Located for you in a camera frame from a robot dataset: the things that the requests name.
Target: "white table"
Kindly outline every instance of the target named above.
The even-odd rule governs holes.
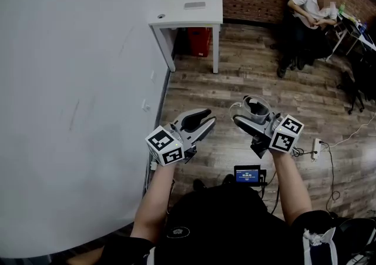
[[[343,15],[345,18],[350,19],[350,16],[349,16],[349,15],[347,15],[347,14],[345,14],[345,13],[343,13],[342,15]],[[374,51],[376,51],[375,43],[370,43],[370,42],[368,42],[368,41],[364,38],[364,35],[363,35],[363,34],[361,34],[360,36],[356,36],[356,35],[354,35],[354,34],[352,34],[352,33],[349,33],[348,29],[345,27],[345,29],[344,29],[342,32],[340,32],[339,35],[337,34],[338,42],[337,42],[337,44],[335,45],[335,47],[334,47],[334,49],[333,49],[333,53],[334,53],[334,51],[338,48],[338,46],[340,45],[340,43],[342,42],[342,40],[344,39],[344,37],[346,36],[346,34],[350,34],[352,37],[355,38],[354,43],[352,44],[352,46],[350,47],[350,49],[347,51],[346,55],[348,55],[348,54],[350,53],[350,51],[353,49],[353,47],[355,46],[355,44],[356,44],[358,41],[360,41],[361,43],[363,43],[363,44],[369,46],[371,49],[373,49]]]
[[[185,10],[188,2],[205,2],[202,9]],[[218,73],[219,29],[223,23],[222,0],[161,0],[152,9],[148,19],[153,28],[163,56],[171,72],[175,72],[166,40],[161,32],[163,28],[210,27],[213,29],[213,73]]]

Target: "black shirt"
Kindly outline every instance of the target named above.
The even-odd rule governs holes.
[[[105,246],[100,264],[304,264],[304,231],[324,234],[332,224],[326,212],[314,211],[289,227],[268,213],[255,190],[218,186],[183,196],[155,248],[145,239],[118,237]],[[330,249],[320,247],[331,264]]]

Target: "white t-shirt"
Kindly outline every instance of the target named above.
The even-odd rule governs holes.
[[[335,7],[335,3],[330,3],[330,8],[323,8],[320,10],[317,4],[317,0],[293,0],[293,2],[300,6],[303,10],[307,11],[314,19],[324,19],[324,18],[330,18],[335,20],[337,18],[337,8]],[[294,13],[294,16],[296,18],[300,18],[303,24],[305,24],[308,28],[311,29],[317,29],[318,26],[310,26],[310,23],[308,23],[308,20],[302,16],[301,14],[298,14],[297,12]]]

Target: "man sitting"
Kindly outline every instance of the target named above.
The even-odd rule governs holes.
[[[287,47],[277,75],[283,78],[297,52],[307,49],[304,53],[304,64],[313,64],[318,58],[328,57],[333,50],[322,29],[326,25],[335,25],[337,9],[335,0],[289,0],[287,4],[294,10],[294,17],[287,24]]]

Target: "person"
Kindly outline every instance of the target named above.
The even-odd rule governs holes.
[[[335,0],[289,0],[287,5],[294,14],[286,19],[287,46],[277,69],[280,78],[286,74],[293,57],[301,51],[299,69],[303,69],[306,63],[312,65],[315,59],[331,55],[333,50],[323,29],[337,23]]]
[[[304,264],[304,237],[326,233],[333,220],[327,212],[313,211],[293,158],[271,153],[285,221],[269,213],[257,191],[234,182],[232,175],[212,188],[196,180],[195,191],[172,207],[166,221],[175,165],[158,166],[130,237],[116,236],[66,264]],[[320,262],[323,255],[331,255],[325,251],[328,246],[322,248],[324,252],[312,259],[330,264]]]

